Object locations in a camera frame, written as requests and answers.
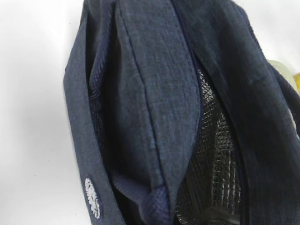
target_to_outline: white surface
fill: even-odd
[[[89,225],[63,94],[82,0],[0,0],[0,224]],[[237,0],[300,72],[300,1]]]

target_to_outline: yellow object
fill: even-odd
[[[294,79],[295,79],[295,82],[296,82],[296,85],[297,85],[297,88],[298,88],[298,92],[300,93],[300,73],[296,74],[294,76]]]
[[[299,91],[292,73],[284,64],[275,60],[268,60],[268,62],[290,83],[295,91]]]

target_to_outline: white embroidered logo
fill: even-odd
[[[92,184],[92,181],[89,178],[85,179],[85,190],[89,200],[89,204],[91,205],[92,212],[94,213],[96,219],[100,219],[101,212],[100,212],[100,206],[99,206],[97,194]]]

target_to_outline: bag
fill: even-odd
[[[299,95],[232,1],[86,0],[64,88],[93,225],[300,224]]]

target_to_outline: zipper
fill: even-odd
[[[249,212],[249,210],[248,210],[249,199],[248,199],[248,195],[246,194],[246,193],[248,193],[248,182],[247,182],[247,177],[246,177],[245,166],[244,166],[244,163],[243,163],[243,160],[241,157],[242,155],[241,155],[241,152],[239,151],[239,145],[236,141],[236,134],[233,129],[233,124],[230,120],[230,117],[229,117],[227,111],[224,110],[225,106],[224,106],[223,102],[221,101],[221,98],[218,95],[218,92],[216,91],[212,81],[209,79],[209,76],[207,75],[207,73],[206,73],[205,69],[203,68],[203,66],[201,65],[201,63],[195,58],[193,48],[191,47],[191,43],[188,38],[188,32],[187,32],[184,20],[182,19],[179,9],[177,8],[174,0],[170,0],[170,2],[173,6],[173,9],[177,16],[177,19],[179,21],[181,31],[183,33],[184,39],[185,39],[187,47],[188,47],[189,54],[192,58],[194,69],[197,73],[197,80],[198,80],[198,85],[199,85],[199,90],[200,90],[200,120],[199,120],[199,125],[198,125],[197,137],[199,138],[201,135],[200,131],[202,128],[202,118],[203,118],[203,90],[202,90],[201,79],[200,79],[200,75],[203,74],[208,78],[207,81],[209,82],[210,88],[212,89],[212,91],[214,91],[216,98],[218,99],[219,103],[221,104],[221,107],[223,108],[223,113],[224,113],[225,119],[228,123],[229,131],[231,133],[232,142],[233,142],[233,145],[235,148],[234,154],[235,154],[235,160],[236,160],[236,164],[237,164],[237,170],[238,170],[238,175],[239,175],[239,179],[240,179],[240,187],[241,187],[240,224],[248,225],[249,224],[249,213],[248,213]]]

